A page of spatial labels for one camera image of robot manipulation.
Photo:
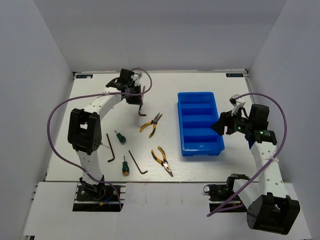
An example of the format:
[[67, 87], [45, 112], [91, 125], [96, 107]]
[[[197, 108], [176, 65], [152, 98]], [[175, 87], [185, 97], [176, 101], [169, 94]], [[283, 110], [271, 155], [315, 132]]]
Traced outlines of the right blue table label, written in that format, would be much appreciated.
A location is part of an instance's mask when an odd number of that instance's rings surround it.
[[227, 78], [243, 78], [244, 75], [242, 73], [226, 73]]

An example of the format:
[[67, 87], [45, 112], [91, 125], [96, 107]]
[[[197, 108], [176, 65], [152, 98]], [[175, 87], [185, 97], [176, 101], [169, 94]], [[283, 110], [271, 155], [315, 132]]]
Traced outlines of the blue table label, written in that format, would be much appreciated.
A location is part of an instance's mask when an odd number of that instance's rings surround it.
[[244, 75], [242, 73], [226, 73], [227, 78], [243, 78]]
[[77, 74], [75, 76], [76, 79], [92, 79], [93, 75], [92, 74]]

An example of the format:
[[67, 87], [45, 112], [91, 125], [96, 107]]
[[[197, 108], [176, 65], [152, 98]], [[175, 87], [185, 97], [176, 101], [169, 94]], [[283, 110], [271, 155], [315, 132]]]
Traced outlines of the stubby green screwdriver upper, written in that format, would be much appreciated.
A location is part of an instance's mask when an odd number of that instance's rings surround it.
[[115, 133], [115, 135], [116, 135], [116, 137], [117, 137], [118, 141], [119, 141], [121, 144], [123, 144], [123, 145], [124, 145], [124, 144], [127, 142], [126, 137], [125, 137], [124, 135], [122, 135], [120, 132], [118, 132], [118, 131], [114, 130], [114, 133]]

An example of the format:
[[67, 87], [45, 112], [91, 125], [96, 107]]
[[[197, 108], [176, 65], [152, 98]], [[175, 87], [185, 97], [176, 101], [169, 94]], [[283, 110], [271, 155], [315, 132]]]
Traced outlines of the dark hex key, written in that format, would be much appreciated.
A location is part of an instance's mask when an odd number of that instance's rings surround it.
[[112, 144], [111, 144], [110, 137], [109, 137], [108, 133], [106, 133], [106, 138], [107, 138], [107, 141], [108, 141], [109, 149], [110, 149], [111, 154], [112, 154], [112, 158], [107, 160], [107, 162], [110, 163], [110, 162], [113, 162], [115, 160], [116, 156], [115, 156], [115, 153], [114, 153], [114, 150], [113, 150], [113, 147], [112, 147]]
[[140, 103], [140, 105], [139, 105], [139, 109], [138, 109], [138, 115], [140, 116], [140, 117], [146, 117], [147, 115], [145, 114], [145, 113], [142, 113], [142, 107], [143, 107], [143, 105], [144, 105], [144, 103], [143, 103], [143, 99], [144, 99], [144, 95], [142, 94], [141, 96], [141, 103]]
[[137, 160], [135, 159], [135, 157], [133, 156], [133, 154], [132, 154], [132, 152], [131, 152], [130, 150], [128, 150], [128, 153], [129, 153], [129, 155], [131, 156], [131, 158], [132, 158], [135, 166], [137, 167], [139, 173], [140, 173], [141, 175], [145, 175], [146, 173], [148, 173], [148, 170], [145, 170], [145, 171], [142, 171], [142, 170], [141, 170], [141, 168], [140, 168]]

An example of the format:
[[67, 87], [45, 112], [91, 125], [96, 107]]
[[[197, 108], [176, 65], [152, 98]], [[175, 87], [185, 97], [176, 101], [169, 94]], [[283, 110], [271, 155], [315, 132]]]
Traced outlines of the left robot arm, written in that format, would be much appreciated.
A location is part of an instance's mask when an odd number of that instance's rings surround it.
[[121, 69], [119, 77], [107, 83], [102, 96], [81, 109], [74, 108], [70, 113], [67, 141], [78, 155], [84, 169], [80, 183], [94, 199], [105, 196], [106, 187], [102, 183], [104, 175], [98, 160], [98, 148], [102, 143], [101, 120], [122, 100], [128, 104], [143, 103], [140, 73]]

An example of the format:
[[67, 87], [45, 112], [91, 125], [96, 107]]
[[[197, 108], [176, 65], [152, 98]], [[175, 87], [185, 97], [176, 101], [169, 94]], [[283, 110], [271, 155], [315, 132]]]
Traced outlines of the upper yellow black pliers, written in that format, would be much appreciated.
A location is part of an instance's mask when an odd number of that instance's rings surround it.
[[143, 126], [140, 127], [139, 132], [141, 133], [145, 128], [152, 126], [152, 131], [151, 133], [148, 135], [148, 138], [152, 138], [156, 132], [156, 127], [158, 124], [158, 121], [161, 119], [162, 117], [162, 113], [158, 113], [151, 121], [145, 123]]

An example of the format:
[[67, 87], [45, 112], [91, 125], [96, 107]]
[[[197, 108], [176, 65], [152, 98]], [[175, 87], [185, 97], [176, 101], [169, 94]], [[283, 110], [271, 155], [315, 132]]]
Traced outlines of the blue divided plastic bin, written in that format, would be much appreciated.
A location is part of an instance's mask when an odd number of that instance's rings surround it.
[[179, 92], [177, 111], [182, 156], [220, 155], [223, 137], [211, 129], [219, 119], [214, 93]]

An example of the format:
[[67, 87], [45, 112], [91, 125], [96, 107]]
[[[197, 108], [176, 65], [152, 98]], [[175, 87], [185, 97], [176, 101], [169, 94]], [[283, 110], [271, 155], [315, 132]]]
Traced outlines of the left blue table label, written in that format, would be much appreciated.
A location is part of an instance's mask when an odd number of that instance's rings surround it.
[[92, 79], [93, 75], [92, 74], [77, 74], [75, 76], [76, 79]]

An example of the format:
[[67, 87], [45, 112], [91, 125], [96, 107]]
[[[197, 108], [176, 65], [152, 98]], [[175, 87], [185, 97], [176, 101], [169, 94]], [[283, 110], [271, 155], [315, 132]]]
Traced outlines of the green orange stubby screwdriver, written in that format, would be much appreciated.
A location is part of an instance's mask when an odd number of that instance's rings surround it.
[[128, 176], [129, 173], [130, 173], [130, 168], [129, 168], [128, 162], [126, 161], [126, 157], [123, 156], [122, 174], [123, 174], [124, 176]]

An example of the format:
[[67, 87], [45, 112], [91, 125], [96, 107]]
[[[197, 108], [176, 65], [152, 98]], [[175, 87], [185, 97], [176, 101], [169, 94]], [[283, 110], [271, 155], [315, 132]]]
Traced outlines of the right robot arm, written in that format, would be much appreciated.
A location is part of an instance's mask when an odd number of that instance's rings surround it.
[[249, 150], [257, 169], [253, 177], [231, 174], [227, 178], [226, 195], [229, 197], [213, 212], [227, 210], [227, 203], [240, 199], [246, 208], [246, 222], [250, 229], [287, 235], [300, 212], [300, 203], [290, 197], [283, 183], [278, 159], [277, 139], [268, 130], [269, 107], [253, 104], [248, 116], [243, 117], [240, 107], [222, 112], [211, 128], [220, 136], [239, 132], [248, 141]]

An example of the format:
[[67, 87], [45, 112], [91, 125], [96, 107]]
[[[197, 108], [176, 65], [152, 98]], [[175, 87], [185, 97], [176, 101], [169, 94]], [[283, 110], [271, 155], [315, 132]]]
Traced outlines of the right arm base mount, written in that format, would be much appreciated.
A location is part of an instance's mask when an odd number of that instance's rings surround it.
[[[226, 184], [207, 184], [203, 187], [203, 193], [209, 197], [209, 211], [214, 211], [220, 204], [226, 201], [232, 194]], [[220, 213], [246, 213], [247, 208], [242, 204], [242, 201], [237, 196], [223, 208], [227, 210], [220, 211]]]

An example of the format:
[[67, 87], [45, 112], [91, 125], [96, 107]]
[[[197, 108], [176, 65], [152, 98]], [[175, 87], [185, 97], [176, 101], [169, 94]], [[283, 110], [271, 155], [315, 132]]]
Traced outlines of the lower yellow black pliers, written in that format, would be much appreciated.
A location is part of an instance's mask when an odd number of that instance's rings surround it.
[[157, 161], [160, 165], [162, 165], [164, 167], [164, 169], [167, 171], [167, 173], [173, 178], [174, 175], [173, 175], [173, 172], [172, 172], [172, 170], [169, 166], [169, 163], [167, 161], [167, 156], [165, 154], [165, 151], [160, 146], [158, 146], [157, 149], [160, 151], [162, 158], [157, 157], [155, 152], [153, 150], [151, 150], [151, 155], [152, 155], [153, 159], [155, 161]]

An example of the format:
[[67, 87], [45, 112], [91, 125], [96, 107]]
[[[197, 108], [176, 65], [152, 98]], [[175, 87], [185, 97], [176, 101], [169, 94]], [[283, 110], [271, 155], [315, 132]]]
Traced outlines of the yellow black pliers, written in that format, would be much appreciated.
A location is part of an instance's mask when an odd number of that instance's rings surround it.
[[156, 127], [158, 124], [158, 121], [161, 119], [162, 117], [162, 113], [158, 113], [151, 121], [145, 123], [143, 126], [140, 127], [139, 132], [141, 133], [145, 128], [152, 126], [152, 131], [151, 133], [148, 135], [148, 138], [152, 138], [156, 132]]
[[151, 155], [152, 155], [153, 159], [155, 161], [157, 161], [160, 165], [162, 165], [164, 167], [164, 169], [167, 171], [167, 173], [173, 178], [174, 175], [173, 175], [173, 172], [172, 172], [172, 170], [169, 166], [169, 163], [167, 161], [167, 156], [165, 154], [165, 151], [160, 146], [158, 146], [157, 149], [160, 151], [162, 158], [157, 157], [155, 152], [153, 150], [151, 150]]

